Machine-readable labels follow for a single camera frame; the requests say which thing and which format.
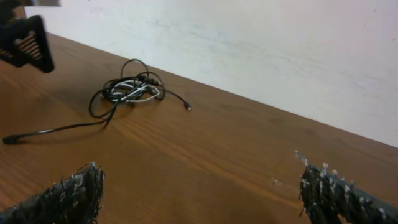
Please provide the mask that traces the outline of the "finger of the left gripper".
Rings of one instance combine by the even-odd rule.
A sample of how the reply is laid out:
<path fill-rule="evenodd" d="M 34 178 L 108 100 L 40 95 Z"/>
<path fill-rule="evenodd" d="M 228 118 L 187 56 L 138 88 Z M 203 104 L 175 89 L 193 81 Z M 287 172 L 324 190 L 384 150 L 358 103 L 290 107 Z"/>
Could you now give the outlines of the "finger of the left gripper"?
<path fill-rule="evenodd" d="M 30 64 L 43 73 L 54 70 L 41 16 L 1 25 L 1 60 L 17 68 Z"/>

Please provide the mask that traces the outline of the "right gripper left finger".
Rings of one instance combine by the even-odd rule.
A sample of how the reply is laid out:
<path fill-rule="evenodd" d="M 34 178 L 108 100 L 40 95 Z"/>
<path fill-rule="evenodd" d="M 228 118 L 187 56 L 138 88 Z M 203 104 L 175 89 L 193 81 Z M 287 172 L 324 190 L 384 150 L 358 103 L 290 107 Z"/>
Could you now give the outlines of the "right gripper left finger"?
<path fill-rule="evenodd" d="M 93 161 L 44 191 L 1 211 L 1 224 L 98 222 L 105 172 Z"/>

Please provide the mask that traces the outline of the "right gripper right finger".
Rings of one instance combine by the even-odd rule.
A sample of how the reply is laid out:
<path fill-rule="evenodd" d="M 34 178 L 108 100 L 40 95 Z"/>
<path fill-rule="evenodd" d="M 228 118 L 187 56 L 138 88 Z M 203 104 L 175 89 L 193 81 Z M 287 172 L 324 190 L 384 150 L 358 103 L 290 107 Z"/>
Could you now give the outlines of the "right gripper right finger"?
<path fill-rule="evenodd" d="M 319 168 L 298 151 L 295 156 L 305 165 L 300 176 L 300 212 L 312 223 L 397 224 L 397 208 L 345 181 L 327 163 Z"/>

